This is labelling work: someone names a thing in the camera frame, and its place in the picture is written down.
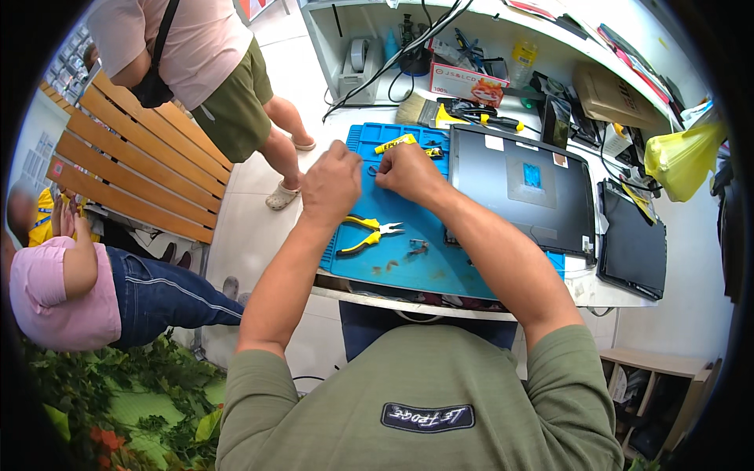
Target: blue silicone repair mat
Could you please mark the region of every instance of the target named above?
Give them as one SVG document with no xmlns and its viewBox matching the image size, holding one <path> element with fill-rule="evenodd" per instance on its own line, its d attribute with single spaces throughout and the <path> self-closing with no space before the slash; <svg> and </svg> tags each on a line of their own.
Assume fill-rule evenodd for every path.
<svg viewBox="0 0 754 471">
<path fill-rule="evenodd" d="M 381 154 L 375 153 L 375 147 L 408 133 L 413 134 L 422 148 L 437 147 L 437 144 L 428 144 L 430 141 L 441 143 L 444 156 L 434 163 L 448 177 L 450 141 L 447 132 L 399 124 L 366 123 L 351 126 L 346 145 L 364 159 L 361 198 L 351 212 L 366 219 L 377 219 L 380 224 L 403 222 L 399 227 L 405 231 L 383 235 L 379 243 L 367 247 L 358 255 L 335 257 L 336 250 L 355 246 L 370 233 L 370 229 L 360 225 L 341 224 L 325 250 L 320 266 L 332 274 L 352 280 L 418 291 L 495 299 L 477 269 L 470 265 L 466 252 L 458 247 L 445 245 L 445 228 L 437 217 L 418 204 L 377 187 L 374 177 L 368 174 L 369 166 L 379 167 L 382 159 Z M 411 239 L 426 240 L 429 242 L 429 249 L 418 255 L 409 255 L 408 252 L 416 248 L 410 245 Z M 562 266 L 562 254 L 554 255 L 559 255 Z"/>
</svg>

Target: yellow shirt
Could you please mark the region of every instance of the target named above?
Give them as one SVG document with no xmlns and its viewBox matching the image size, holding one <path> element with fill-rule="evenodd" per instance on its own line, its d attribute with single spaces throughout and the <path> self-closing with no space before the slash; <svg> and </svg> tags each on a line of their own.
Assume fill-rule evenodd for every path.
<svg viewBox="0 0 754 471">
<path fill-rule="evenodd" d="M 62 194 L 63 197 L 63 203 L 68 204 L 69 199 L 66 195 Z M 52 210 L 53 206 L 55 205 L 52 194 L 50 193 L 49 188 L 45 188 L 42 193 L 39 194 L 39 202 L 38 207 L 40 210 Z M 52 239 L 52 221 L 49 219 L 49 216 L 51 213 L 46 213 L 43 211 L 39 211 L 37 213 L 37 222 L 40 222 L 47 218 L 46 221 L 42 222 L 40 225 L 35 226 L 31 231 L 29 231 L 29 247 L 36 247 L 38 245 L 42 245 L 44 242 L 47 242 L 49 239 Z M 84 217 L 84 209 L 81 209 L 81 217 Z M 92 234 L 92 242 L 99 242 L 100 236 L 98 234 Z"/>
</svg>

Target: black laptop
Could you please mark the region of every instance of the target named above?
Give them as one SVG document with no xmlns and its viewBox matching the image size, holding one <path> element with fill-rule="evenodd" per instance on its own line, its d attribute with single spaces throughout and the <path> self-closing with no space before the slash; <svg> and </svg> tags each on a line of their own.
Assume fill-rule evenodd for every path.
<svg viewBox="0 0 754 471">
<path fill-rule="evenodd" d="M 595 264 L 595 220 L 587 162 L 554 145 L 481 126 L 450 130 L 448 180 L 544 250 Z M 446 235 L 448 243 L 452 234 Z"/>
<path fill-rule="evenodd" d="M 657 301 L 665 290 L 665 224 L 652 224 L 631 198 L 611 181 L 597 183 L 608 230 L 602 236 L 597 277 Z"/>
</svg>

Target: tape roll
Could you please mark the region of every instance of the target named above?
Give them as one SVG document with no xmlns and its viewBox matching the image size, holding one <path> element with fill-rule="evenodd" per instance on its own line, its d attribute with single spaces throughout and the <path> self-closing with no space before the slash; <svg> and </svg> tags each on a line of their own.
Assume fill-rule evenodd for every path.
<svg viewBox="0 0 754 471">
<path fill-rule="evenodd" d="M 364 63 L 366 63 L 366 49 L 369 42 L 366 39 L 354 39 L 351 42 L 351 65 L 354 72 L 364 72 Z"/>
</svg>

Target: blue bottle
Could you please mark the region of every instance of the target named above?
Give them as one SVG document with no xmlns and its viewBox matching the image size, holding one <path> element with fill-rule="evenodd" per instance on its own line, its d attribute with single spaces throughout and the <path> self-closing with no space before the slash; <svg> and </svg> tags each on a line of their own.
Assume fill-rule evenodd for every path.
<svg viewBox="0 0 754 471">
<path fill-rule="evenodd" d="M 385 40 L 385 62 L 387 62 L 392 56 L 397 54 L 398 44 L 395 42 L 395 36 L 393 35 L 393 29 L 388 30 L 388 37 Z M 398 68 L 398 61 L 391 67 L 391 69 Z"/>
</svg>

